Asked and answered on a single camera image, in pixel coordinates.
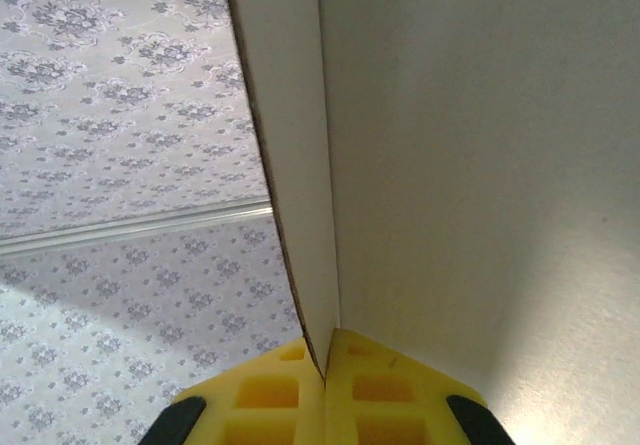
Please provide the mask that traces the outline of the aluminium corner post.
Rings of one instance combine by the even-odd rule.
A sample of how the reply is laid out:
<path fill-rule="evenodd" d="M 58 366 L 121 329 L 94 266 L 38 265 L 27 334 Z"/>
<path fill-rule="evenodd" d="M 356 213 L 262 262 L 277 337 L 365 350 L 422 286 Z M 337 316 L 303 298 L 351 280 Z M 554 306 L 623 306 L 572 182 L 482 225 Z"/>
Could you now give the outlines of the aluminium corner post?
<path fill-rule="evenodd" d="M 69 247 L 134 237 L 171 233 L 200 227 L 252 220 L 272 215 L 268 199 L 233 201 L 141 217 L 112 220 L 0 240 L 0 258 L 62 250 Z"/>

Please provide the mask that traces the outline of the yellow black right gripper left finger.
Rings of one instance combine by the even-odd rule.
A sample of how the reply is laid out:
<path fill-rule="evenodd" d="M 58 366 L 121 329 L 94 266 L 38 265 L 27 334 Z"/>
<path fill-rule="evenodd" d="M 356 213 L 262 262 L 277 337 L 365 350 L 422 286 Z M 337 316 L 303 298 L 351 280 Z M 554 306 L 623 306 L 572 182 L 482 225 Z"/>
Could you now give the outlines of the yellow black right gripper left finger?
<path fill-rule="evenodd" d="M 324 382 L 304 339 L 179 393 L 144 445 L 325 445 Z"/>

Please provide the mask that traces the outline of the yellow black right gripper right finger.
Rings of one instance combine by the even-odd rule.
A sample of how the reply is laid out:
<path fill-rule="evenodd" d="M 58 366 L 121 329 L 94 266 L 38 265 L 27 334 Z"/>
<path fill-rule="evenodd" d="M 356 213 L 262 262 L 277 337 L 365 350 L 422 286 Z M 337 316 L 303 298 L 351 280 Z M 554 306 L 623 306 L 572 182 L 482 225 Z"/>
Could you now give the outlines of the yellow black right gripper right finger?
<path fill-rule="evenodd" d="M 327 445 L 513 445 L 472 387 L 356 332 L 333 332 Z"/>

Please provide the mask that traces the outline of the yellow white paper box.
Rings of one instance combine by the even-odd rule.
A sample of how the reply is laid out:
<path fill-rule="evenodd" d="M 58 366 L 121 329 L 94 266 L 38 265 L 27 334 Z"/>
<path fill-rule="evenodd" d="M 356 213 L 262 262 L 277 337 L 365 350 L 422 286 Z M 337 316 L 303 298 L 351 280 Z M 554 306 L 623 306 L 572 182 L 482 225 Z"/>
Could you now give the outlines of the yellow white paper box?
<path fill-rule="evenodd" d="M 640 445 L 640 0 L 229 0 L 285 263 L 513 445 Z"/>

